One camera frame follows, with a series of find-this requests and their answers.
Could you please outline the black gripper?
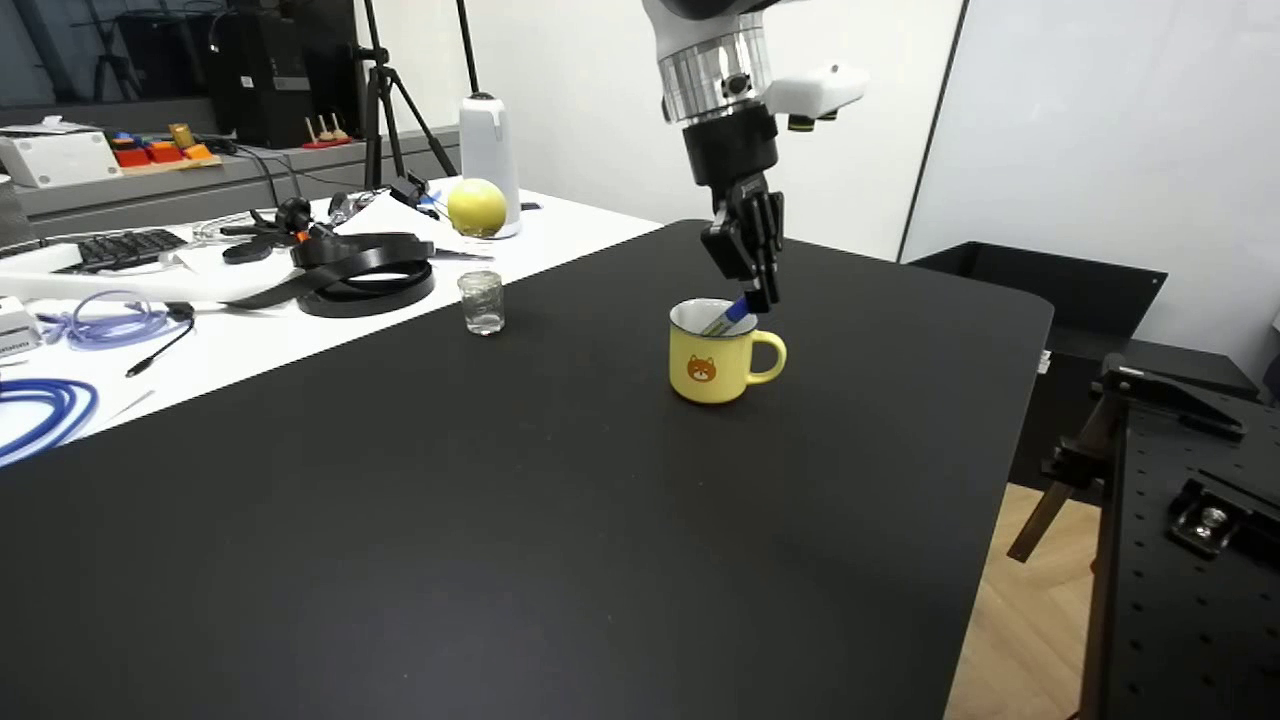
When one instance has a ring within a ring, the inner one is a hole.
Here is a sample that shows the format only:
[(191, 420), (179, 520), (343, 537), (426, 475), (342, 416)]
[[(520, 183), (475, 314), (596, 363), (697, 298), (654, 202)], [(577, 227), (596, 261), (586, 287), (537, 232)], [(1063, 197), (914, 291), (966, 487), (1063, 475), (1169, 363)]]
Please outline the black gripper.
[(777, 256), (786, 239), (786, 197), (769, 189), (777, 162), (777, 118), (763, 105), (740, 105), (730, 114), (685, 128), (693, 179), (714, 191), (714, 215), (700, 232), (714, 265), (748, 285), (756, 311), (782, 298)]

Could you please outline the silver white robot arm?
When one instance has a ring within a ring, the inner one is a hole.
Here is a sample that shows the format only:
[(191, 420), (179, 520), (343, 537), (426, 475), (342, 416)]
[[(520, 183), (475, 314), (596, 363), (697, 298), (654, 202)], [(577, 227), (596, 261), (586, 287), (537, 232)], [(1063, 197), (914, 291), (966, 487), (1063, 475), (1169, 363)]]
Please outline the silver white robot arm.
[(763, 28), (773, 0), (646, 0), (660, 112), (685, 131), (693, 179), (714, 191), (700, 232), (745, 303), (769, 311), (782, 298), (777, 250), (786, 239), (786, 197), (769, 189), (777, 162), (777, 118), (763, 105)]

